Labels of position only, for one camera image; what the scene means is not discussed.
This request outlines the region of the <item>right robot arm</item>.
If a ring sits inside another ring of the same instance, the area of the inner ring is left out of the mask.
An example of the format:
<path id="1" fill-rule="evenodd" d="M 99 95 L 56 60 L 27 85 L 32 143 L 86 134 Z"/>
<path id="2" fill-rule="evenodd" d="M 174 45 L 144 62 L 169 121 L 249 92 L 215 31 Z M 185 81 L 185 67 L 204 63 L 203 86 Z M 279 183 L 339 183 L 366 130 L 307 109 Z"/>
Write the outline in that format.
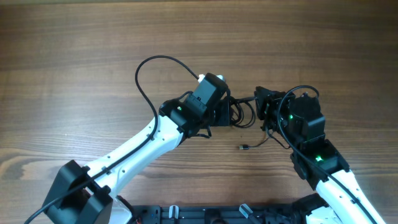
<path id="1" fill-rule="evenodd" d="M 315 192 L 291 204 L 291 223 L 384 223 L 347 161 L 326 138 L 318 95 L 258 86 L 254 96 L 262 129 L 282 136 L 293 150 L 296 173 Z"/>

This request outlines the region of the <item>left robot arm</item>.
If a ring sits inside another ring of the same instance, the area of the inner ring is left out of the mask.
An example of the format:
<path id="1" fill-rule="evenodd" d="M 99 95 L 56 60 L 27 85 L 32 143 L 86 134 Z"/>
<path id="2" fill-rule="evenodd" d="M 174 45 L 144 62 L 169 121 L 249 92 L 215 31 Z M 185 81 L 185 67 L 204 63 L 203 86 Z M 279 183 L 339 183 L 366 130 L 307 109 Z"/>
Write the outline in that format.
<path id="1" fill-rule="evenodd" d="M 130 205 L 119 193 L 145 167 L 215 121 L 229 88 L 221 75 L 200 75 L 198 86 L 164 102 L 153 120 L 109 154 L 85 166 L 61 167 L 43 207 L 53 223 L 129 223 Z"/>

